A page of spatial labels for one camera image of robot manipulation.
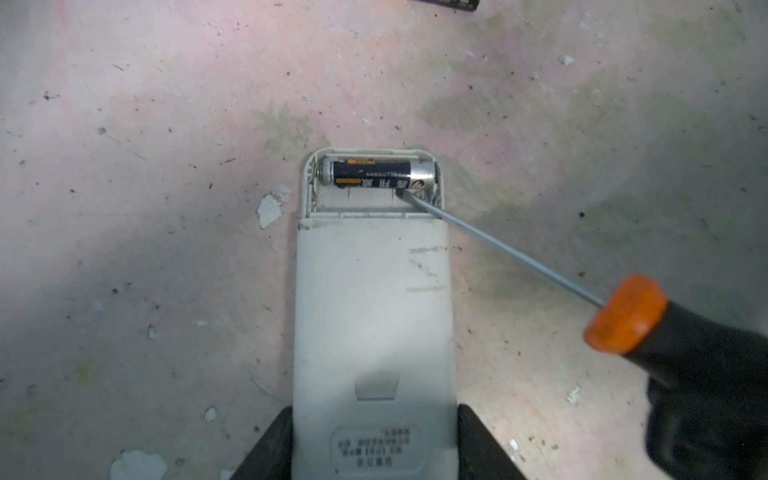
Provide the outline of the orange black screwdriver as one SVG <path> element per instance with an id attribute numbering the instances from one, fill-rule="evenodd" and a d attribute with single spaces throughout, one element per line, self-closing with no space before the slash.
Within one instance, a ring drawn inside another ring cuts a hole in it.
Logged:
<path id="1" fill-rule="evenodd" d="M 537 271 L 597 307 L 583 333 L 592 349 L 621 356 L 667 389 L 736 395 L 767 391 L 767 338 L 705 318 L 670 300 L 653 279 L 631 275 L 604 300 L 490 234 L 398 189 L 428 212 Z"/>

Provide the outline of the grey white remote control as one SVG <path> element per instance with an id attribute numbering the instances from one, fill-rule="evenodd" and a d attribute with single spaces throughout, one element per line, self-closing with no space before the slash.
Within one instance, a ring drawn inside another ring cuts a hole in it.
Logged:
<path id="1" fill-rule="evenodd" d="M 293 373 L 295 479 L 458 477 L 447 223 L 398 189 L 338 188 L 320 161 L 419 158 L 423 150 L 323 148 L 303 169 Z"/>

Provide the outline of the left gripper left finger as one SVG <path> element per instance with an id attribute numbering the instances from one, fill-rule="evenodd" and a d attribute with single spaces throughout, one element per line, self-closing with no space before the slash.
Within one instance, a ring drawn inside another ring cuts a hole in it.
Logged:
<path id="1" fill-rule="evenodd" d="M 293 409 L 283 408 L 246 455 L 231 480 L 290 480 Z"/>

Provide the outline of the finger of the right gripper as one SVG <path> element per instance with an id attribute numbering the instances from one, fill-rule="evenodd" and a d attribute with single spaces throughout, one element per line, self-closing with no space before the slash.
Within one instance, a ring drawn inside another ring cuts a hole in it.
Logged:
<path id="1" fill-rule="evenodd" d="M 672 479 L 765 479 L 767 394 L 667 388 L 651 378 L 645 449 Z"/>

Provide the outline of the black AA battery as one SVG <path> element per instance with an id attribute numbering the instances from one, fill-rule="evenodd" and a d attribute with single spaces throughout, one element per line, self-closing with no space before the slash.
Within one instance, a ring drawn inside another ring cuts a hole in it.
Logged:
<path id="1" fill-rule="evenodd" d="M 479 0 L 419 0 L 420 2 L 439 5 L 461 11 L 475 12 L 479 6 Z"/>
<path id="2" fill-rule="evenodd" d="M 320 161 L 318 178 L 338 188 L 420 190 L 435 184 L 437 168 L 434 161 L 419 158 L 327 156 Z"/>

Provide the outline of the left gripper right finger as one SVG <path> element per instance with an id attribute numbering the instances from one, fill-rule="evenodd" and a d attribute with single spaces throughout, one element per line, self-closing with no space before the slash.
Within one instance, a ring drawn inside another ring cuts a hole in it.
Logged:
<path id="1" fill-rule="evenodd" d="M 526 480 L 474 410 L 457 408 L 458 479 Z"/>

